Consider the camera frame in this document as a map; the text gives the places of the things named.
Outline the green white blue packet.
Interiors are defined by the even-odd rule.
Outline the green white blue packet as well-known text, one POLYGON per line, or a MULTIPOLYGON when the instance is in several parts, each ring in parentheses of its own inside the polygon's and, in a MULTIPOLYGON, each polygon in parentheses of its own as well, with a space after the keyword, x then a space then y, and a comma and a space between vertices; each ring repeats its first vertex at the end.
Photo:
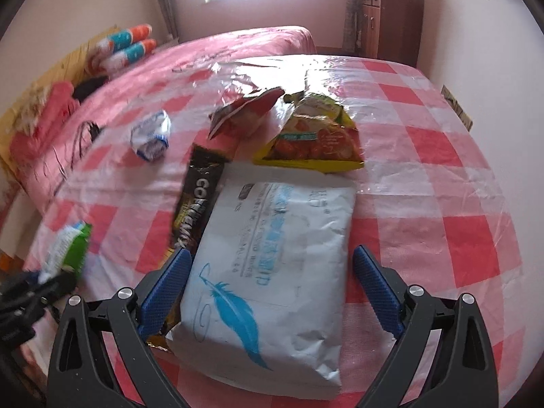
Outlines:
POLYGON ((85 221, 64 226, 59 230, 40 269, 38 282, 44 284, 62 272, 74 274, 79 279, 87 256, 91 231, 91 224, 85 221))

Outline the white wet wipes pack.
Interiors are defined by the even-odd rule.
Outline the white wet wipes pack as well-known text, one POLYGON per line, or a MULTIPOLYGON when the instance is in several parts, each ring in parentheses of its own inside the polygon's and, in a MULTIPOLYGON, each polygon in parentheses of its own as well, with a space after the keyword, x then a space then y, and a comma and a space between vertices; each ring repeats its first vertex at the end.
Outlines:
POLYGON ((332 175, 230 173, 167 334, 175 356, 247 391, 337 396, 355 199, 332 175))

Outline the folded pink blanket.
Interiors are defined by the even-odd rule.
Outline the folded pink blanket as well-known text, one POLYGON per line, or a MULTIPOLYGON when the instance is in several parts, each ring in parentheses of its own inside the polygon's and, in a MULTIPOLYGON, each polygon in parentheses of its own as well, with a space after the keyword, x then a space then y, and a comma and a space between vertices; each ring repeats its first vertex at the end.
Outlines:
POLYGON ((16 110, 11 129, 15 132, 9 147, 10 156, 18 166, 36 160, 79 107, 73 98, 74 86, 58 81, 44 87, 34 87, 16 110))

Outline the blue white crumpled wrapper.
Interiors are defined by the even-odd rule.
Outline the blue white crumpled wrapper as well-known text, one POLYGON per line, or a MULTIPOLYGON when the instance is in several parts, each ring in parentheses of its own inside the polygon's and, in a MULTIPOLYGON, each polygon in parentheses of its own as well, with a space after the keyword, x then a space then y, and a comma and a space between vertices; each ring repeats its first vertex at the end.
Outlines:
POLYGON ((171 118, 164 109, 145 116, 130 133, 130 146, 147 162, 164 156, 170 146, 171 118))

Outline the black gold coffee sachet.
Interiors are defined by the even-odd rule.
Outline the black gold coffee sachet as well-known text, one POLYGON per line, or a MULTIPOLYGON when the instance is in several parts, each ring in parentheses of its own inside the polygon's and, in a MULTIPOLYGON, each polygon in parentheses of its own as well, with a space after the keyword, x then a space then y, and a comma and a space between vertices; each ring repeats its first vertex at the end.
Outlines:
POLYGON ((153 265, 154 269, 161 268, 177 248, 187 249, 192 257, 196 255, 217 198, 221 175, 229 162, 218 150, 198 144, 192 146, 183 188, 171 220, 168 247, 153 265))

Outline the red white checkered tablecloth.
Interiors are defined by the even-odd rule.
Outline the red white checkered tablecloth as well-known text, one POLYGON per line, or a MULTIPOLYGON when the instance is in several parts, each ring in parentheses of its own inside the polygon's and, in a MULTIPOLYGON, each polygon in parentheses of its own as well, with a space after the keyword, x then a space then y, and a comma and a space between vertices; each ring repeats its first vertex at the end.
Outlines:
POLYGON ((278 131, 284 108, 248 141, 207 139, 208 116, 244 88, 308 89, 343 104, 356 122, 363 169, 350 244, 367 246, 408 283, 435 296, 469 292, 478 300, 498 370, 501 403, 519 390, 527 324, 523 264, 514 223, 485 157, 441 93, 415 68, 353 57, 292 55, 216 63, 171 118, 170 146, 152 162, 129 144, 107 144, 106 128, 44 214, 25 262, 40 267, 56 233, 91 224, 80 284, 87 299, 133 286, 167 249, 172 215, 193 145, 249 159, 278 131))

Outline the yellow wooden headboard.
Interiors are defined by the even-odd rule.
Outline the yellow wooden headboard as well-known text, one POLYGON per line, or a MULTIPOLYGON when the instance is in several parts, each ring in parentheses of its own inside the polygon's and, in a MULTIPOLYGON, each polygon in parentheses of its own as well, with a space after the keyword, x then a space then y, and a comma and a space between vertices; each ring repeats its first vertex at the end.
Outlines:
POLYGON ((31 82, 29 86, 18 96, 16 101, 7 108, 1 115, 1 158, 4 160, 5 166, 9 170, 16 172, 17 166, 10 156, 10 143, 15 132, 12 130, 12 123, 19 108, 27 100, 30 91, 38 87, 46 87, 57 81, 70 81, 74 86, 84 81, 88 74, 85 71, 85 62, 88 51, 92 49, 97 42, 104 39, 108 35, 120 31, 118 25, 113 25, 102 31, 98 35, 92 37, 64 58, 59 60, 55 65, 50 67, 45 73, 31 82))

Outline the lower striped bolster pillow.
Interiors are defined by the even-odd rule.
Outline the lower striped bolster pillow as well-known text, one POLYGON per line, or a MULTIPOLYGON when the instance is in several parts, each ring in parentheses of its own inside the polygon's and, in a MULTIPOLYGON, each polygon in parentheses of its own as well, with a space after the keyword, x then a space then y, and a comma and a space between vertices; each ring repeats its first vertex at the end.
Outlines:
POLYGON ((152 53, 156 47, 157 42, 154 39, 142 40, 131 44, 113 53, 111 56, 101 59, 97 64, 97 74, 113 75, 118 73, 152 53))

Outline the red white snack wrapper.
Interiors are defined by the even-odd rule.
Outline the red white snack wrapper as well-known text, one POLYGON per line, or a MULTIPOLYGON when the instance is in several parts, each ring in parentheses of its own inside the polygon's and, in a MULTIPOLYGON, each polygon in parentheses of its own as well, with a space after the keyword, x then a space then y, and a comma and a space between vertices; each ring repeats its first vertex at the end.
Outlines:
POLYGON ((277 100, 285 95, 281 87, 254 91, 233 100, 230 104, 210 114, 210 128, 207 139, 220 135, 231 138, 247 138, 264 122, 277 100))

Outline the pink bed cover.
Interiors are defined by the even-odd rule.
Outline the pink bed cover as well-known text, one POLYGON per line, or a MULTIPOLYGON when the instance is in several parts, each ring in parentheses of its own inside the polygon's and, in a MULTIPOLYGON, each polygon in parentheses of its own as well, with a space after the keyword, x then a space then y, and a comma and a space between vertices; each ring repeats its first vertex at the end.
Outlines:
POLYGON ((88 77, 73 85, 73 98, 79 101, 79 107, 52 144, 29 165, 18 166, 13 160, 16 172, 1 158, 3 170, 15 178, 40 214, 46 213, 71 172, 92 162, 86 155, 90 144, 87 123, 119 129, 120 137, 109 138, 106 143, 127 146, 134 122, 162 109, 171 115, 179 113, 216 63, 316 51, 312 34, 304 27, 259 28, 155 49, 118 73, 98 75, 97 64, 105 57, 91 56, 92 49, 85 62, 88 77))

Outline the yellow orange snack bag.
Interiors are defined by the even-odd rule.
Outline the yellow orange snack bag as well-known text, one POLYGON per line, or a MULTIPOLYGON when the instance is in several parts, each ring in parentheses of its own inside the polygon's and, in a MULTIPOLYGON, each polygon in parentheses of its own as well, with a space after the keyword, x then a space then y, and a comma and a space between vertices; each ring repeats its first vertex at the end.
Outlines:
POLYGON ((257 165, 341 173, 364 166, 358 128, 331 97, 300 91, 287 94, 289 116, 279 133, 255 152, 257 165))

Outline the brown wooden cabinet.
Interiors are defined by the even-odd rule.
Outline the brown wooden cabinet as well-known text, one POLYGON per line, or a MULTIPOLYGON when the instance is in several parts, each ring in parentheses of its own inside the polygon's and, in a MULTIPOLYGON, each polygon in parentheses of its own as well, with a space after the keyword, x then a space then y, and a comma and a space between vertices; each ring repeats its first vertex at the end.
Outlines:
POLYGON ((355 53, 416 66, 424 0, 357 0, 355 53))

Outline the wall socket plate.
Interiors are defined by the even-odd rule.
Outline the wall socket plate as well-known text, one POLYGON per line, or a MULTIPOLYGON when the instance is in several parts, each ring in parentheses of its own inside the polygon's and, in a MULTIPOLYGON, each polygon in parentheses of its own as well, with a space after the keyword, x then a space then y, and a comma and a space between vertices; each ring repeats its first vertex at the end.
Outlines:
POLYGON ((466 129, 470 132, 473 127, 473 120, 469 117, 468 114, 465 113, 463 108, 458 103, 455 96, 451 93, 451 91, 445 86, 442 85, 441 88, 441 94, 446 100, 446 102, 449 104, 449 106, 454 110, 457 117, 460 119, 462 124, 466 127, 466 129))

